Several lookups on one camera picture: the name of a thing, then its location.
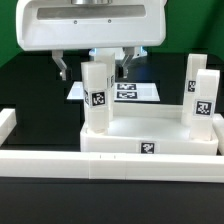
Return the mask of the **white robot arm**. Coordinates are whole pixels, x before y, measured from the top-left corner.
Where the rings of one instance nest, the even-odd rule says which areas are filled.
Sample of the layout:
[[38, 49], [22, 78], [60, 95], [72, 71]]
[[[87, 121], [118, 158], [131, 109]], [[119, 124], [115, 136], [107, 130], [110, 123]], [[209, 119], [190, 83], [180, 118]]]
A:
[[25, 51], [50, 50], [66, 70], [65, 50], [121, 48], [121, 76], [134, 49], [158, 46], [166, 35], [167, 0], [18, 0], [16, 36]]

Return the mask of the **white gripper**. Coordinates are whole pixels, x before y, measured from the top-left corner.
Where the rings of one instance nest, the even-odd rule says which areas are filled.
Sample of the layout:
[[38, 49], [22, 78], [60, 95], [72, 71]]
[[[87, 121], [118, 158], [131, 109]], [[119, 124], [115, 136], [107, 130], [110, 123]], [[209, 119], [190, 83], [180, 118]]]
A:
[[158, 46], [166, 36], [166, 0], [18, 0], [16, 36], [25, 51], [53, 50], [63, 81], [72, 70], [62, 50], [124, 47], [121, 77], [137, 46]]

